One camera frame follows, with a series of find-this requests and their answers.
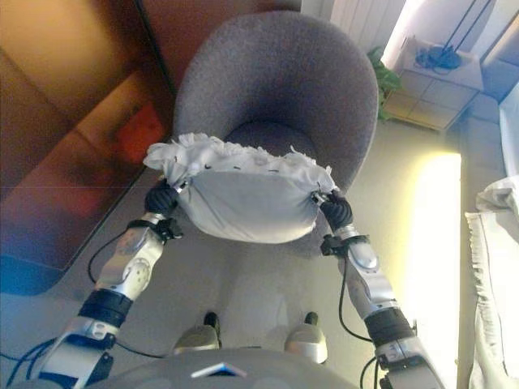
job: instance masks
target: potted plant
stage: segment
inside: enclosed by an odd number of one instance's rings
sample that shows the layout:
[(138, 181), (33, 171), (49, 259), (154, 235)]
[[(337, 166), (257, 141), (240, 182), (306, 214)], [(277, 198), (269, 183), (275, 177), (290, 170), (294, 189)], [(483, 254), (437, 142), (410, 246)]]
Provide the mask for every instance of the potted plant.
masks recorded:
[(389, 93), (396, 91), (401, 88), (400, 77), (394, 72), (389, 70), (380, 61), (384, 50), (381, 47), (375, 47), (371, 50), (367, 57), (370, 59), (373, 66), (373, 70), (376, 75), (376, 82), (379, 85), (379, 117), (378, 119), (387, 120), (391, 117), (384, 111), (383, 105), (389, 96)]

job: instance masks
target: gray armchair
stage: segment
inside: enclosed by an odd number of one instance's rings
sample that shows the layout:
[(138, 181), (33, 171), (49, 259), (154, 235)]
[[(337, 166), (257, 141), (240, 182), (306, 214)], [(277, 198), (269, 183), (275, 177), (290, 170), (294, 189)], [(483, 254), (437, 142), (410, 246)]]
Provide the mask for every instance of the gray armchair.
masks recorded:
[(227, 21), (200, 47), (178, 91), (174, 132), (204, 132), (273, 155), (293, 145), (331, 166), (346, 190), (376, 117), (366, 55), (329, 23), (274, 11)]

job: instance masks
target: cabinet door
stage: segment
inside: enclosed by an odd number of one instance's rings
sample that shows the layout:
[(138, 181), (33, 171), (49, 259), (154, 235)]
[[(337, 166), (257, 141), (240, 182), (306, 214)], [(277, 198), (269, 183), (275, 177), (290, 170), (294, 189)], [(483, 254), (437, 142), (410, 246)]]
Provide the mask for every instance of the cabinet door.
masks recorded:
[(417, 100), (413, 97), (404, 96), (399, 93), (392, 95), (384, 103), (384, 110), (397, 118), (407, 118)]
[(457, 114), (458, 111), (455, 109), (419, 101), (411, 110), (408, 118), (413, 122), (422, 123), (424, 126), (444, 130)]
[(425, 75), (419, 75), (413, 71), (404, 71), (401, 74), (402, 89), (397, 93), (409, 97), (419, 98), (431, 84), (432, 79)]
[(473, 89), (435, 79), (423, 93), (421, 100), (461, 111), (475, 93)]

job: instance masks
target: white fabric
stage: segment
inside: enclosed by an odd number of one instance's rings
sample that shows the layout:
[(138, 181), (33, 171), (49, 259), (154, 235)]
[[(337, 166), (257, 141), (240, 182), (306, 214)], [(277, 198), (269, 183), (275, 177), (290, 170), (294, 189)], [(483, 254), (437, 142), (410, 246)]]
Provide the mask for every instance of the white fabric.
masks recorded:
[(481, 212), (465, 214), (478, 293), (470, 389), (519, 388), (518, 180), (491, 184), (478, 195)]
[(204, 134), (153, 144), (144, 163), (161, 170), (170, 185), (187, 181), (178, 203), (199, 229), (236, 241), (302, 237), (314, 228), (319, 210), (311, 193), (336, 189), (330, 168), (294, 149), (275, 157)]
[(519, 174), (519, 83), (500, 104), (501, 143), (509, 177)]

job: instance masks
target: white cushion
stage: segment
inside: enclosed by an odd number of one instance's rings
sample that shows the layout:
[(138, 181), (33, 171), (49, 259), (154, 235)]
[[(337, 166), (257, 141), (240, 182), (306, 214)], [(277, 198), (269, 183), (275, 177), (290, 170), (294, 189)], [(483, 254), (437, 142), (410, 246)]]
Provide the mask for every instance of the white cushion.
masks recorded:
[(309, 233), (319, 208), (311, 193), (336, 189), (331, 169), (296, 152), (271, 156), (205, 134), (156, 143), (144, 163), (168, 183), (186, 181), (178, 203), (202, 231), (236, 241), (282, 243)]

